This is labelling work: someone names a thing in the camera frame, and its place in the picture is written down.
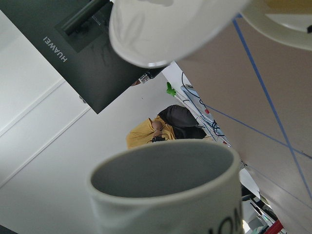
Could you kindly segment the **thin metal rod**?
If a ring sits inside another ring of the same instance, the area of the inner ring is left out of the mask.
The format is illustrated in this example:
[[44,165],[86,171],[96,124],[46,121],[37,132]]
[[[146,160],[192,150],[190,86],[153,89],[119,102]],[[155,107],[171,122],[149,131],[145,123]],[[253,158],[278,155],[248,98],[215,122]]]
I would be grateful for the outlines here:
[[176,93],[175,98],[182,104],[182,106],[186,107],[192,113],[192,115],[197,120],[199,127],[206,132],[209,139],[212,139],[216,142],[221,142],[228,147],[231,147],[231,144],[226,139],[224,133],[205,105],[201,104],[197,100],[185,98],[180,93]]

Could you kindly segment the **person in yellow shirt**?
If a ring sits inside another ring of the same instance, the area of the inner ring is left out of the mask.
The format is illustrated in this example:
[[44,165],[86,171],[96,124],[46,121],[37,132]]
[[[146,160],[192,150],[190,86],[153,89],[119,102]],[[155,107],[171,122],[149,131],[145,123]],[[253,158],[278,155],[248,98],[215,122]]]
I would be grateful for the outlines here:
[[171,105],[154,119],[148,118],[132,129],[126,137],[126,144],[128,149],[132,149],[155,141],[203,139],[205,136],[190,110]]

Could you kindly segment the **red cylinder bottle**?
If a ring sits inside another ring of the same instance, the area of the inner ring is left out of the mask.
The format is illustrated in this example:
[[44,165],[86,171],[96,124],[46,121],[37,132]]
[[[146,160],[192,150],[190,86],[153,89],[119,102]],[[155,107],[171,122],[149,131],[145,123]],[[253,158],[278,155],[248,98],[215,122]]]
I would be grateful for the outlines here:
[[280,220],[276,220],[276,222],[270,226],[264,234],[279,234],[282,229],[283,229],[283,225],[281,224]]

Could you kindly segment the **cream oval lidded box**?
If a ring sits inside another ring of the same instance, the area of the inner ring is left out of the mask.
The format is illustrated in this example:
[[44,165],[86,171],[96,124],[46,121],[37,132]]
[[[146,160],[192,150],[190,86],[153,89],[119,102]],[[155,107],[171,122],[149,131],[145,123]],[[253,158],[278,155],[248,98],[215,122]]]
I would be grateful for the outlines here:
[[312,48],[309,0],[116,0],[109,37],[127,62],[161,67],[204,46],[237,15],[274,41]]

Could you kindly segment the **white mug grey inside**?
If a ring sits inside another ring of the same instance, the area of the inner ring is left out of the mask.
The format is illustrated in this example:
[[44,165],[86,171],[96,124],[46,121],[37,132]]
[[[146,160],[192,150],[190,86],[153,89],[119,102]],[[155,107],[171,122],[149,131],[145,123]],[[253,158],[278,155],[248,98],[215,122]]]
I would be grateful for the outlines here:
[[87,191],[101,234],[241,234],[240,156],[224,144],[180,139],[112,156]]

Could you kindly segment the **black monitor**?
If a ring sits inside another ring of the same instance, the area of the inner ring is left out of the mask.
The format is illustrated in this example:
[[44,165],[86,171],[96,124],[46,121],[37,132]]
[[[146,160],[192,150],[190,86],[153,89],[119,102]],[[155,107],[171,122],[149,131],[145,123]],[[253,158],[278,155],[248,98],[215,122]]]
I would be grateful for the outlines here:
[[3,0],[1,11],[96,112],[141,78],[147,69],[123,60],[109,40],[113,3],[105,1],[93,16],[68,35],[63,27],[88,4],[86,0]]

